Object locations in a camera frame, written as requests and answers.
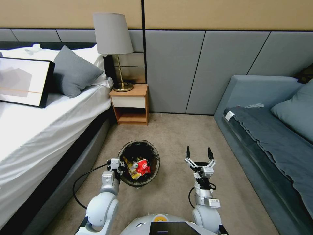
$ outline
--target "red snack wrapper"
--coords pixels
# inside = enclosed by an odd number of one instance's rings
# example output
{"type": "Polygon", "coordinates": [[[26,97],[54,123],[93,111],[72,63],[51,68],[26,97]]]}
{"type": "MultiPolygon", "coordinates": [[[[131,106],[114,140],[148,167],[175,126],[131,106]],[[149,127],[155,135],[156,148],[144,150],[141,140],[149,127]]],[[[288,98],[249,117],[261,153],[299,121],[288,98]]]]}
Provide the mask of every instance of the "red snack wrapper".
{"type": "Polygon", "coordinates": [[[144,175],[146,173],[150,173],[150,167],[148,166],[147,159],[142,159],[139,162],[137,162],[137,164],[138,164],[138,167],[136,171],[139,174],[144,175]]]}

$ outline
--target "sofa armrest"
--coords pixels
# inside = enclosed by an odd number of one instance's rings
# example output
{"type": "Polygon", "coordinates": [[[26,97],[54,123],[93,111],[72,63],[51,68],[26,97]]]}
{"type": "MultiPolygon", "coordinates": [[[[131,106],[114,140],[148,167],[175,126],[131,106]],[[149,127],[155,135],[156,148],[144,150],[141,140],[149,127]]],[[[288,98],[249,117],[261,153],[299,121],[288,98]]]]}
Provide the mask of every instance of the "sofa armrest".
{"type": "Polygon", "coordinates": [[[214,119],[220,123],[225,108],[246,107],[263,103],[265,108],[290,99],[302,86],[297,79],[279,76],[235,75],[224,92],[214,113],[214,119]]]}

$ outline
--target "carpet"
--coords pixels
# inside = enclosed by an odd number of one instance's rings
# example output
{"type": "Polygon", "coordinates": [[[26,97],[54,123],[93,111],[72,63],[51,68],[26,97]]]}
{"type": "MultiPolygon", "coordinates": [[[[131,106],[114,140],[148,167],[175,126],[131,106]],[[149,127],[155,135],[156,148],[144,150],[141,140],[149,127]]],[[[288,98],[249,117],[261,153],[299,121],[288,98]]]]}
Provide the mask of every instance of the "carpet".
{"type": "MultiPolygon", "coordinates": [[[[120,234],[133,219],[147,214],[167,213],[192,221],[188,192],[195,180],[184,161],[187,145],[192,160],[208,161],[208,146],[217,160],[210,181],[217,186],[213,195],[221,201],[218,211],[230,235],[278,235],[213,116],[151,113],[148,126],[115,124],[108,132],[94,168],[116,157],[127,142],[138,139],[156,147],[161,159],[160,170],[152,182],[139,189],[121,182],[120,207],[111,235],[120,234]]],[[[92,172],[77,191],[84,205],[99,193],[103,170],[92,172]]],[[[84,216],[85,210],[72,198],[43,234],[74,234],[84,216]]]]}

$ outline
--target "picture frame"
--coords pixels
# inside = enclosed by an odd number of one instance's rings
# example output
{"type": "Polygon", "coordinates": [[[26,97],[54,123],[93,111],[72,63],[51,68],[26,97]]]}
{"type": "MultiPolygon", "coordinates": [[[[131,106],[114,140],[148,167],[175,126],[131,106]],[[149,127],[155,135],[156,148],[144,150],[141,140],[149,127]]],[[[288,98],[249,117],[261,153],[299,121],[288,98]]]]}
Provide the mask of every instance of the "picture frame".
{"type": "Polygon", "coordinates": [[[0,101],[45,108],[55,63],[0,57],[0,101]]]}

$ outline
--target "lampshade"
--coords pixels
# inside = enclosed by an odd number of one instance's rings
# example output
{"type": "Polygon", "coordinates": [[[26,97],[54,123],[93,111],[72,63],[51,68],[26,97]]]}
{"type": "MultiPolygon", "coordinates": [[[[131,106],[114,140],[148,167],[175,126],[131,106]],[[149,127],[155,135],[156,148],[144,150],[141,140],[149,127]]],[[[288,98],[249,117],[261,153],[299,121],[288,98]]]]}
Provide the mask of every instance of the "lampshade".
{"type": "Polygon", "coordinates": [[[125,16],[117,13],[94,13],[94,27],[98,52],[127,54],[134,52],[125,16]]]}

